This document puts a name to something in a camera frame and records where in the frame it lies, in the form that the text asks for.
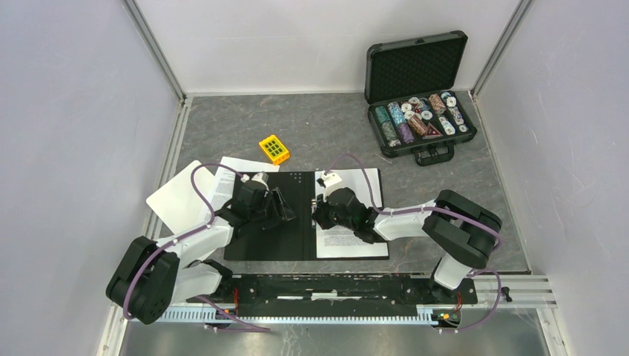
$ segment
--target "yellow object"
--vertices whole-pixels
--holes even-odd
[[[279,165],[291,156],[286,146],[275,135],[263,139],[259,145],[273,165]]]

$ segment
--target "open case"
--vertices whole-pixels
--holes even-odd
[[[433,165],[451,160],[454,157],[455,144],[474,138],[478,130],[454,92],[449,91],[456,80],[466,43],[465,33],[453,31],[399,42],[374,44],[367,50],[365,99],[370,104],[367,116],[384,156],[414,154],[418,165]],[[390,102],[402,105],[410,98],[426,99],[429,102],[428,98],[431,95],[438,94],[441,98],[446,92],[456,99],[455,106],[461,116],[455,120],[447,105],[446,110],[438,114],[434,105],[430,105],[426,110],[429,113],[423,116],[421,121],[430,128],[432,135],[420,136],[411,129],[413,142],[405,143],[402,140],[401,128],[395,124],[387,105]],[[381,120],[377,118],[376,109],[379,107],[384,107],[389,115],[399,145],[389,145]],[[454,132],[450,128],[451,134],[446,133],[444,125],[447,124],[442,123],[443,118],[440,121],[440,116],[445,117]]]

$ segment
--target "paper sheet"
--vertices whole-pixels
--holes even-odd
[[[374,201],[382,205],[380,194],[380,180],[376,168],[367,169],[367,177],[374,193]],[[366,206],[372,206],[369,198],[369,189],[360,169],[334,170],[347,187],[351,188],[356,197]],[[315,172],[315,180],[323,171]],[[314,184],[314,193],[323,194],[323,187]],[[336,226],[329,230],[323,230],[317,225],[317,258],[351,258],[351,257],[386,257],[389,255],[389,246],[386,243],[368,244],[354,236],[347,228]]]
[[[174,234],[202,222],[199,213],[204,209],[205,204],[190,184],[190,174],[199,165],[201,162],[193,161],[146,198],[148,206]],[[214,181],[214,175],[206,168],[201,168],[195,173],[194,181],[201,192],[208,191]]]
[[[271,163],[248,161],[246,159],[223,157],[220,160],[222,165],[226,165],[239,172],[277,172],[280,170],[279,165],[272,165]],[[207,194],[204,191],[203,195],[210,197],[210,204],[216,211],[222,208],[228,200],[231,199],[231,195],[234,192],[234,182],[236,174],[230,170],[224,168],[218,168],[214,181],[207,190]],[[210,218],[210,211],[207,207],[203,207],[198,214],[199,221],[207,221]]]

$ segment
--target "gray floor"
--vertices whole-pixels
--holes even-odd
[[[485,310],[465,310],[471,321]],[[200,324],[129,323],[120,355],[549,355],[534,309],[498,310],[460,334],[428,326],[267,325],[271,334],[215,334]]]
[[[452,189],[503,219],[504,246],[490,258],[499,271],[526,271],[527,263],[479,118],[467,93],[458,93],[479,129],[471,142],[457,145],[452,161],[419,167],[412,156],[382,156],[367,121],[362,94],[300,94],[197,97],[192,102],[177,172],[191,161],[219,162],[222,156],[267,162],[258,142],[277,135],[291,152],[281,171],[327,168],[340,154],[357,154],[367,168],[382,170],[384,203],[397,208],[434,199]],[[355,168],[341,162],[337,168]],[[236,273],[429,272],[443,255],[430,239],[400,239],[389,244],[384,261],[235,262],[213,258]]]

